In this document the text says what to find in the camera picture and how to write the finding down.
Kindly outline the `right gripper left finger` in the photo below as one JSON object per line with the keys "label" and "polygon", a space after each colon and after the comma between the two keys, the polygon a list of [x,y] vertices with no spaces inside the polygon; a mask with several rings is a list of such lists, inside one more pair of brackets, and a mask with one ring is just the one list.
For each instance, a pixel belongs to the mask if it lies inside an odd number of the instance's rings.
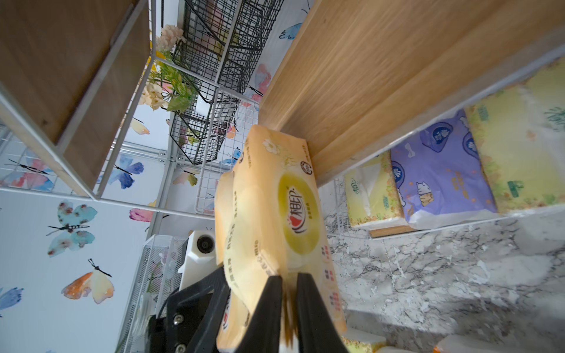
{"label": "right gripper left finger", "polygon": [[235,353],[278,353],[282,315],[282,278],[271,276],[251,317],[250,325]]}

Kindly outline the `yellow green tissue pack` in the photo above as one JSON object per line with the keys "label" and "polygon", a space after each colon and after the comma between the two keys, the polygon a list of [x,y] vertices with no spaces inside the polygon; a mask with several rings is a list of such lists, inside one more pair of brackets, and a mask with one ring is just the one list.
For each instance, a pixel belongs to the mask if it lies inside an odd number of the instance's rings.
{"label": "yellow green tissue pack", "polygon": [[341,340],[350,353],[373,353],[387,346],[383,336],[348,328]]}

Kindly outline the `white pot with flowers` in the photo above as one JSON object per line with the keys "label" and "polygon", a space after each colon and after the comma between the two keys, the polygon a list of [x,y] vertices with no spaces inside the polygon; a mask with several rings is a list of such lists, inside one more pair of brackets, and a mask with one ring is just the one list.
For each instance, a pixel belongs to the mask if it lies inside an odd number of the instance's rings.
{"label": "white pot with flowers", "polygon": [[183,77],[183,72],[167,64],[172,62],[173,49],[181,44],[183,30],[166,25],[156,38],[156,62],[152,64],[149,78],[142,90],[139,105],[150,106],[153,110],[182,112],[197,101],[197,92]]}

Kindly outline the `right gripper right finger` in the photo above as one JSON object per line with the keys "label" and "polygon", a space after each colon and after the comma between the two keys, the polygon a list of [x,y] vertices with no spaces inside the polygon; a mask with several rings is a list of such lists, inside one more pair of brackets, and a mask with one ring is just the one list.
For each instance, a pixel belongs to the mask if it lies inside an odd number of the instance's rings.
{"label": "right gripper right finger", "polygon": [[298,273],[299,352],[348,353],[311,274]]}

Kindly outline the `purple tissue pack bottom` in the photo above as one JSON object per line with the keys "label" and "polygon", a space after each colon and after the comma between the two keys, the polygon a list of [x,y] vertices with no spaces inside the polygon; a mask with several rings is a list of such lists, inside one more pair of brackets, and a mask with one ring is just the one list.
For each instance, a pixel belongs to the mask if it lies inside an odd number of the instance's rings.
{"label": "purple tissue pack bottom", "polygon": [[404,216],[413,229],[498,215],[464,110],[393,147],[391,165]]}

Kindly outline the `beige tissue pack shelf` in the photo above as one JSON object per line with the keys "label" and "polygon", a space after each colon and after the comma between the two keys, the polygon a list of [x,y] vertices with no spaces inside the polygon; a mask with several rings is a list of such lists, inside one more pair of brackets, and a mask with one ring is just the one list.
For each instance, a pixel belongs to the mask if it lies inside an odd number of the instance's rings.
{"label": "beige tissue pack shelf", "polygon": [[231,293],[216,338],[234,352],[270,276],[282,278],[281,343],[297,333],[297,275],[313,276],[330,320],[347,330],[307,143],[264,126],[251,128],[241,156],[216,188],[217,261]]}

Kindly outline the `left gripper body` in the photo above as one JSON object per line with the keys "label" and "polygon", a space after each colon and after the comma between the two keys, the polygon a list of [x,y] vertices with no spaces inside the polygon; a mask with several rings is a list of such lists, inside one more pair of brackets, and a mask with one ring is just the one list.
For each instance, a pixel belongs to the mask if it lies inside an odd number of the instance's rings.
{"label": "left gripper body", "polygon": [[150,318],[145,352],[185,352],[185,308],[182,305],[170,316]]}

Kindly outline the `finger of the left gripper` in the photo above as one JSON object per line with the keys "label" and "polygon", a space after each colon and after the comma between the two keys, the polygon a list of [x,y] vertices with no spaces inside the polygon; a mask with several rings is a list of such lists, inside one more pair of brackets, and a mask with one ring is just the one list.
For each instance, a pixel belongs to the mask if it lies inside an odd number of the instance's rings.
{"label": "finger of the left gripper", "polygon": [[173,294],[166,306],[166,351],[217,352],[229,294],[222,267]]}

